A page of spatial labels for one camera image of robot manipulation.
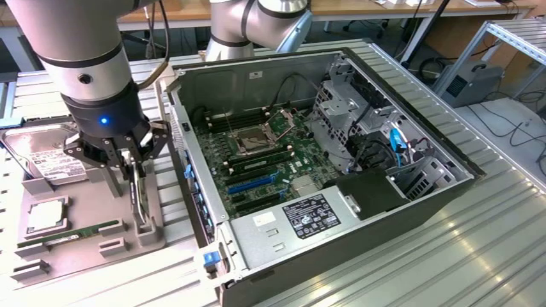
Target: aluminum workbench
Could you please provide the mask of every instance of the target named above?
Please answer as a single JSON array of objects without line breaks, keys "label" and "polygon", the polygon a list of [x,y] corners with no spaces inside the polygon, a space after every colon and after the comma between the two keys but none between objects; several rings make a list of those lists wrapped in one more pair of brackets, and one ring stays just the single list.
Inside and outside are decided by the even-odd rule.
[{"label": "aluminum workbench", "polygon": [[[495,145],[426,86],[375,46],[360,40],[314,43],[300,50],[350,47],[428,118],[487,177],[423,226],[332,270],[276,295],[259,306],[544,306],[546,198],[543,185],[496,152]],[[200,61],[172,59],[173,65]],[[155,64],[131,64],[135,81]],[[140,93],[145,114],[157,117],[152,90]],[[13,116],[65,114],[44,72],[20,74]],[[1,201],[15,199],[20,171],[1,158]],[[169,161],[155,159],[168,246],[144,256],[76,273],[16,291],[0,276],[1,306],[216,306],[213,290],[200,285],[192,255],[197,248]],[[8,248],[12,201],[0,213],[0,248]]]}]

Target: black pcie slot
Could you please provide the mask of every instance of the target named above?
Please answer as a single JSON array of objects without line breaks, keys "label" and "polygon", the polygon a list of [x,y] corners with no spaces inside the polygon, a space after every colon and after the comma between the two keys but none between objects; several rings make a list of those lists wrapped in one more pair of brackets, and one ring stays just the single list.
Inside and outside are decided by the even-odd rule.
[{"label": "black pcie slot", "polygon": [[252,201],[247,201],[245,203],[241,203],[239,205],[235,205],[235,210],[237,212],[241,211],[247,211],[251,209],[264,209],[267,207],[269,207],[271,205],[276,205],[276,201],[280,199],[280,193],[276,192],[275,194],[271,194],[268,196],[264,196],[256,200]]},{"label": "black pcie slot", "polygon": [[249,173],[228,178],[224,183],[225,185],[237,184],[239,182],[247,181],[256,177],[265,176],[268,173],[269,172],[264,169],[257,169],[256,171],[251,171]]},{"label": "black pcie slot", "polygon": [[227,132],[229,131],[229,128],[240,129],[240,128],[259,125],[260,123],[264,123],[264,122],[265,122],[265,118],[249,118],[245,121],[236,121],[235,123],[232,123],[229,120],[229,124],[225,121],[220,123],[213,123],[212,127],[209,127],[209,132],[211,133]]},{"label": "black pcie slot", "polygon": [[244,157],[232,158],[232,159],[228,160],[228,164],[229,164],[229,166],[231,166],[231,165],[233,165],[235,163],[241,163],[241,162],[244,162],[244,161],[252,160],[252,159],[259,158],[259,157],[263,157],[263,156],[265,156],[265,155],[275,154],[275,153],[278,153],[278,152],[283,152],[283,151],[286,151],[286,150],[287,150],[287,149],[286,149],[286,146],[282,146],[282,147],[278,147],[278,148],[274,148],[274,149],[268,149],[268,150],[264,150],[264,151],[261,151],[261,152],[253,153],[253,154],[251,154],[251,155],[245,155]]},{"label": "black pcie slot", "polygon": [[[276,165],[276,164],[280,164],[280,163],[284,163],[284,162],[287,162],[287,161],[290,161],[290,160],[292,160],[292,156],[288,156],[288,157],[286,157],[286,158],[283,158],[283,159],[280,159],[280,160],[278,160],[278,161],[265,163],[264,165],[257,166],[256,169],[268,168],[269,166]],[[244,174],[245,172],[247,172],[247,171],[233,171],[231,175]]]}]

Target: blue latch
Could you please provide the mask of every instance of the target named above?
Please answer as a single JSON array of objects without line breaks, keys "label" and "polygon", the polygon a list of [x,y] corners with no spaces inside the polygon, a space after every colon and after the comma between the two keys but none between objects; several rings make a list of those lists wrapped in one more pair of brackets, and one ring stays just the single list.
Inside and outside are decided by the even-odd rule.
[{"label": "blue latch", "polygon": [[191,164],[188,164],[188,166],[185,167],[185,171],[184,171],[184,178],[189,178],[191,173],[192,173]]},{"label": "blue latch", "polygon": [[209,267],[221,261],[220,253],[217,251],[212,251],[203,255],[204,258],[204,266]]}]

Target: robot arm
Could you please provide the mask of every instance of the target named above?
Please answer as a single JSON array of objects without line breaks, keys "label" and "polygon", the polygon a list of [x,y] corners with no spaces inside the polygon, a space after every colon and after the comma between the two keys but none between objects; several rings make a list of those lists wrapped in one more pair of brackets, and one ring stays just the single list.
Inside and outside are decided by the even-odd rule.
[{"label": "robot arm", "polygon": [[[209,1],[207,61],[251,56],[251,41],[278,52],[296,50],[311,27],[307,0]],[[159,154],[169,137],[167,123],[145,118],[137,96],[160,69],[135,84],[117,28],[120,16],[153,2],[7,0],[80,129],[64,152],[97,168],[119,168],[124,178],[135,164],[144,175],[140,162]]]},{"label": "robot arm", "polygon": [[311,28],[307,0],[209,0],[207,61],[253,55],[252,42],[294,52]]},{"label": "robot arm", "polygon": [[117,28],[117,18],[153,0],[7,2],[80,129],[65,153],[97,168],[120,168],[127,177],[119,150],[141,162],[168,135],[167,124],[143,114]]}]

